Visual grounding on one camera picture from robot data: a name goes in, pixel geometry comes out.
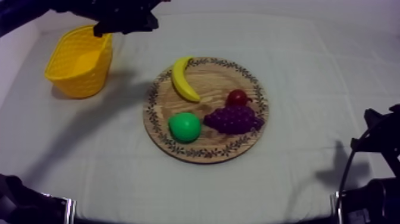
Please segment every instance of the grapes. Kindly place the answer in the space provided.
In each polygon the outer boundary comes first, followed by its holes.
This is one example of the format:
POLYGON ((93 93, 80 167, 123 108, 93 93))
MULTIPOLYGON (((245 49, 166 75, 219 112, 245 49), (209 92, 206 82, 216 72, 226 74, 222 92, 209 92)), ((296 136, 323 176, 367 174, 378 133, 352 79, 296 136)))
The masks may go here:
POLYGON ((254 110, 243 105, 218 108, 204 117, 204 125, 214 128, 220 133, 229 135, 244 134, 252 128, 260 130, 263 119, 255 117, 254 110))

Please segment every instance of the white surface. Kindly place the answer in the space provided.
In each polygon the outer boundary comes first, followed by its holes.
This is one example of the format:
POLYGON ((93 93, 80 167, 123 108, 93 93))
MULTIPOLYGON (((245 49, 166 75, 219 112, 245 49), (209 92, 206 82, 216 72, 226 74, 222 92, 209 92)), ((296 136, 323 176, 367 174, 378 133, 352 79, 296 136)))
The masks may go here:
MULTIPOLYGON (((62 33, 39 39, 0 111, 0 170, 76 199, 88 219, 234 224, 329 215, 350 140, 365 129, 363 111, 385 112, 400 97, 395 36, 269 15, 195 14, 162 16, 152 33, 117 35, 105 89, 64 99, 43 78, 62 33), (270 117, 246 154, 199 166, 148 137, 144 92, 184 55, 236 61, 265 87, 270 117)), ((384 161, 368 162, 356 155, 349 187, 390 173, 384 161)))
MULTIPOLYGON (((397 0, 172 0, 154 9, 155 15, 189 13, 260 13, 328 20, 399 33, 397 0)), ((37 19, 40 30, 50 31, 93 23, 72 13, 49 12, 37 19)))
POLYGON ((31 22, 0 38, 0 107, 38 37, 39 30, 31 22))

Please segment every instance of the wooden plate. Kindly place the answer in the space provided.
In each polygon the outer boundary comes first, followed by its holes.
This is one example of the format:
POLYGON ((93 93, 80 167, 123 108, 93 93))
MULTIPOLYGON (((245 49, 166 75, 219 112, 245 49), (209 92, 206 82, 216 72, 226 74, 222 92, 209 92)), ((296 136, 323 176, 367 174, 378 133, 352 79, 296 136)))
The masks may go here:
POLYGON ((178 95, 171 81, 171 67, 163 71, 146 94, 143 119, 151 139, 168 155, 191 163, 219 163, 249 150, 261 137, 268 119, 268 101, 257 79, 247 69, 221 58, 193 58, 185 71, 186 80, 201 97, 200 103, 187 102, 178 95), (224 107, 230 91, 243 89, 256 116, 265 124, 243 135, 225 135, 202 126, 200 137, 190 143, 176 142, 170 135, 168 119, 181 112, 196 114, 202 121, 216 108, 224 107))

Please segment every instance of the basket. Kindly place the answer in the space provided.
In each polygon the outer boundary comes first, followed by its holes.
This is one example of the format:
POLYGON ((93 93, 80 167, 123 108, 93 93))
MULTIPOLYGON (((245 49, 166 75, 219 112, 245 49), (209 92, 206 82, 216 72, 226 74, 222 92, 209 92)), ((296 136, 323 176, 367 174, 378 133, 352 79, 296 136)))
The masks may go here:
POLYGON ((72 98, 97 94, 104 86, 113 49, 111 34, 97 38, 93 26, 66 33, 59 41, 45 77, 72 98))

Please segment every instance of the floral border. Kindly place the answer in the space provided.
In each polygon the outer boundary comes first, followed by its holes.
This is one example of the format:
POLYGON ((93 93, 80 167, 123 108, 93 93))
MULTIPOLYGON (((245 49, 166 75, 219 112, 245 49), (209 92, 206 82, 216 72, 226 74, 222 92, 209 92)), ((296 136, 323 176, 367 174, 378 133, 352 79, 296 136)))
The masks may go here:
MULTIPOLYGON (((257 117, 264 119, 265 113, 268 110, 268 105, 265 103, 263 89, 258 83, 257 79, 252 74, 250 74, 247 69, 234 62, 222 60, 219 58, 197 58, 194 60, 190 60, 187 64, 187 67, 196 67, 206 63, 216 64, 226 68, 234 68, 237 72, 240 72, 244 78, 248 79, 253 84, 253 89, 256 95, 255 99, 253 99, 253 102, 256 103, 259 108, 259 110, 256 111, 256 115, 257 117)), ((215 148, 213 150, 206 148, 198 150, 195 150, 193 148, 186 149, 179 146, 174 139, 169 137, 168 134, 163 133, 160 121, 158 120, 157 112, 154 108, 157 105, 158 88, 160 87, 160 83, 171 78, 171 75, 172 71, 169 69, 167 72, 159 75, 158 78, 154 81, 148 92, 148 107, 145 110, 152 124, 152 130, 157 134, 158 139, 167 146, 171 153, 176 155, 185 155, 192 158, 229 157, 232 152, 236 152, 243 144, 248 143, 251 137, 257 136, 259 131, 252 129, 252 132, 250 132, 250 134, 241 136, 239 139, 225 145, 224 148, 215 148)))

